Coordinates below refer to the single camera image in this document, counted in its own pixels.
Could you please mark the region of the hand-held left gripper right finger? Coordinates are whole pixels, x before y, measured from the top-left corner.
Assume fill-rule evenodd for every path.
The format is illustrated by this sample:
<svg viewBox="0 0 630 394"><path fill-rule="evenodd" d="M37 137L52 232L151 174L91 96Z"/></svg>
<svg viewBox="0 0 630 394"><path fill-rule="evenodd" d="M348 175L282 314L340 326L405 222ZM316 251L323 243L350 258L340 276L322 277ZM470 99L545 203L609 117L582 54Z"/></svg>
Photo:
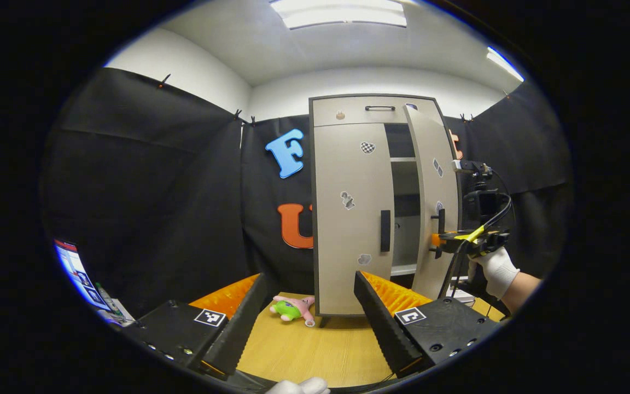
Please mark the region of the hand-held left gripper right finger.
<svg viewBox="0 0 630 394"><path fill-rule="evenodd" d="M434 301L378 275L357 271L360 302L383 357L398 378L420 373L474 349L500 322L458 299Z"/></svg>

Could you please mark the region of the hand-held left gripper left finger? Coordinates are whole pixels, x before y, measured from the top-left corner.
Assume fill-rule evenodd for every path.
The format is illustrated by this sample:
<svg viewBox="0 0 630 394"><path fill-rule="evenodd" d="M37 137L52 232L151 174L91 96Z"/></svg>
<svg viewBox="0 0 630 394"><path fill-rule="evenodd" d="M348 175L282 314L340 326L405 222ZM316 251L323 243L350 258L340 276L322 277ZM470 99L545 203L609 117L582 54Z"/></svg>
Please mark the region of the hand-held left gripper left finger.
<svg viewBox="0 0 630 394"><path fill-rule="evenodd" d="M252 275L190 304L168 300L124 327L124 334L181 367L227 380L267 298L268 278Z"/></svg>

